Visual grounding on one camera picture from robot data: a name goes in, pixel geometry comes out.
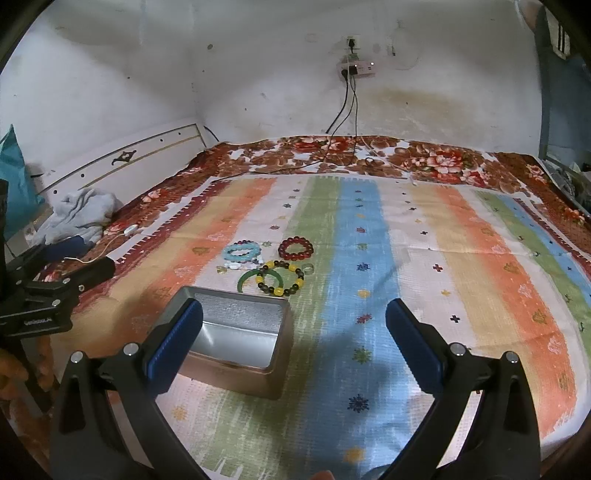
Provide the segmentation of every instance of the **blue gripper pad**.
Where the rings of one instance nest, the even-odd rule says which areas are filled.
[[[401,299],[388,304],[386,327],[421,390],[432,395],[442,392],[447,344],[435,328],[420,323]]]
[[[154,351],[154,354],[144,364],[144,373],[148,378],[150,394],[154,397],[168,391],[202,325],[201,304],[191,299],[169,322],[152,330],[144,346],[152,344],[155,351],[153,348],[145,349],[146,352]],[[157,346],[154,345],[155,340],[161,340]]]

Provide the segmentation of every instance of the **blue stripe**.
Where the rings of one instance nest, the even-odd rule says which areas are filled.
[[[514,199],[506,196],[498,196],[508,208],[513,209],[515,216],[524,226],[532,230],[540,241],[546,246],[550,254],[558,262],[560,268],[583,293],[583,298],[589,307],[591,307],[591,283],[581,272],[579,264],[572,258],[570,253],[558,244],[552,236],[544,230],[531,215]]]
[[[407,403],[414,379],[385,325],[386,306],[400,296],[400,289],[374,181],[340,179],[335,228],[324,322],[302,406],[300,438],[305,443],[299,453],[308,460],[296,466],[298,478],[324,469],[338,480],[359,478],[391,463],[412,434]],[[369,269],[358,270],[364,263]],[[359,290],[371,296],[364,299]],[[372,319],[358,323],[365,314]],[[353,359],[360,348],[371,353],[369,362]],[[367,399],[369,410],[348,410],[349,399],[357,395]],[[346,452],[354,448],[363,450],[364,459],[345,462]]]

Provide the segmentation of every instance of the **bed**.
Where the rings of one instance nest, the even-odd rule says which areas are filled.
[[[119,235],[138,224],[131,238]],[[371,478],[426,414],[384,324],[401,297],[446,341],[522,359],[543,457],[575,434],[591,408],[591,235],[535,160],[391,137],[289,137],[220,144],[119,213],[115,277],[82,296],[74,328],[51,338],[61,375],[73,350],[110,355],[142,341],[183,285],[236,291],[242,274],[221,251],[256,241],[265,260],[300,235],[315,272],[290,298],[294,347],[282,397],[250,397],[178,375],[158,405],[216,479]],[[47,278],[76,268],[51,265]],[[254,279],[246,293],[257,293]],[[111,398],[131,450],[131,429]],[[479,401],[472,394],[442,462],[457,456]],[[43,421],[8,409],[37,455]]]

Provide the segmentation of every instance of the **red beaded bracelet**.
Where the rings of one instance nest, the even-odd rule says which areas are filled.
[[[285,251],[285,249],[287,247],[289,247],[290,245],[294,245],[294,244],[302,245],[305,248],[305,250],[303,252],[293,252],[293,253],[289,253],[289,252]],[[312,256],[312,254],[314,253],[314,247],[312,246],[310,241],[306,240],[304,237],[295,236],[295,237],[289,237],[288,239],[283,240],[281,242],[281,245],[279,245],[277,252],[279,253],[279,256],[281,258],[283,258],[284,260],[289,260],[289,261],[305,260],[306,258],[310,258]]]

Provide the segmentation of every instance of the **teal bag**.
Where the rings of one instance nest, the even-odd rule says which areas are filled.
[[[8,204],[4,238],[8,240],[34,219],[39,205],[45,202],[37,195],[27,173],[14,127],[0,140],[0,179],[8,181]]]

